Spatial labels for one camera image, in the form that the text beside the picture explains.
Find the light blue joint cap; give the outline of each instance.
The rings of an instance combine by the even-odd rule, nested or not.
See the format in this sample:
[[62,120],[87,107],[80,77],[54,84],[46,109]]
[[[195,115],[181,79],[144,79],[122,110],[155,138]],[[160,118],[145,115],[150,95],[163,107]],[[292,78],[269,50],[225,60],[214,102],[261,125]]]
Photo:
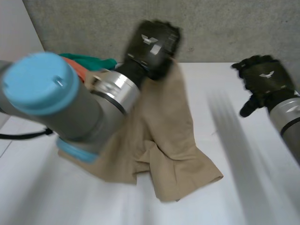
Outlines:
[[65,153],[67,153],[67,154],[73,156],[74,158],[77,158],[80,161],[85,162],[85,163],[92,163],[98,157],[98,154],[93,154],[93,153],[87,152],[85,150],[82,150],[80,148],[77,148],[71,144],[64,142],[60,138],[58,138],[56,140],[56,145],[57,145],[57,147],[59,147],[59,149],[61,149]]
[[79,78],[59,55],[39,52],[14,63],[4,74],[2,88],[9,102],[29,115],[51,115],[76,97]]

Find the white surface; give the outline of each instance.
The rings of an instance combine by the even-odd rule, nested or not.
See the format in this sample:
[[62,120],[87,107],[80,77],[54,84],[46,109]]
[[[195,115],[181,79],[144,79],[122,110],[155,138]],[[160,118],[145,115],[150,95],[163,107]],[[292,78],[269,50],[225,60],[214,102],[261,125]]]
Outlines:
[[[0,60],[15,61],[39,51],[43,47],[22,0],[0,0]],[[0,128],[8,118],[0,113]]]
[[[243,225],[244,216],[233,175],[218,141],[206,94],[226,90],[236,110],[248,99],[230,63],[183,63],[188,101],[197,146],[216,164],[224,178],[198,189],[179,202],[161,203],[149,175],[137,186],[105,183],[59,158],[55,137],[14,141],[0,158],[1,225]],[[270,173],[279,187],[296,193],[300,172],[261,109],[241,119],[249,140],[256,141],[269,159]],[[43,126],[10,118],[2,133],[37,131]],[[0,141],[0,148],[5,143]],[[273,193],[276,215],[287,217],[288,207]]]

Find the gray robot arm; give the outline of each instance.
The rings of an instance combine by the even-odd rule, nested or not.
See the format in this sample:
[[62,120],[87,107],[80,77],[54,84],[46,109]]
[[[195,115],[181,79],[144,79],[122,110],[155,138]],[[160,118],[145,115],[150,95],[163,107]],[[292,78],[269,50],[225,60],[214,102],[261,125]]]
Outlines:
[[300,97],[276,105],[270,111],[270,119],[300,165]]
[[60,149],[90,163],[130,112],[143,81],[166,75],[179,41],[179,29],[169,23],[142,22],[123,65],[95,79],[91,90],[54,53],[1,62],[0,111],[46,125],[59,135]]
[[269,55],[253,56],[232,67],[253,94],[240,115],[247,117],[257,108],[266,107],[274,127],[300,165],[300,97],[295,94],[288,72]]

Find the white table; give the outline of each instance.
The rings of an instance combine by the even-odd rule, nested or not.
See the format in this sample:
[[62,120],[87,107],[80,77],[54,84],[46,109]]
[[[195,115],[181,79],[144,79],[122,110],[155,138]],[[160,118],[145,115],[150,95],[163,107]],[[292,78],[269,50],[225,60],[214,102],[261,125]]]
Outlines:
[[[30,141],[0,141],[1,225],[242,225],[245,224],[233,175],[206,102],[213,89],[226,90],[236,112],[249,94],[231,63],[182,63],[197,146],[224,178],[179,202],[161,203],[149,175],[137,186],[105,183],[59,158],[55,136]],[[271,173],[292,195],[300,189],[300,170],[261,109],[240,119],[272,165]],[[11,117],[1,133],[39,131],[42,125]],[[286,216],[283,205],[276,215]]]

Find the logo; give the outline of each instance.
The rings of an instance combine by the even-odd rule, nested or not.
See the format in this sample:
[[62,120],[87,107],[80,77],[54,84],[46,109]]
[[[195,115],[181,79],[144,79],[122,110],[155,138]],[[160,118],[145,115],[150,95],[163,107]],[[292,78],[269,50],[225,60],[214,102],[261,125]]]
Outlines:
[[142,39],[144,40],[144,43],[146,43],[146,44],[148,44],[148,45],[150,45],[150,44],[155,43],[155,42],[158,41],[158,40],[155,39],[154,37],[151,37],[151,38],[148,39],[148,37],[145,36],[145,35],[143,35],[143,34],[142,34]]
[[270,77],[272,77],[273,73],[274,73],[274,71],[270,72],[269,74],[260,74],[259,76],[270,78]]

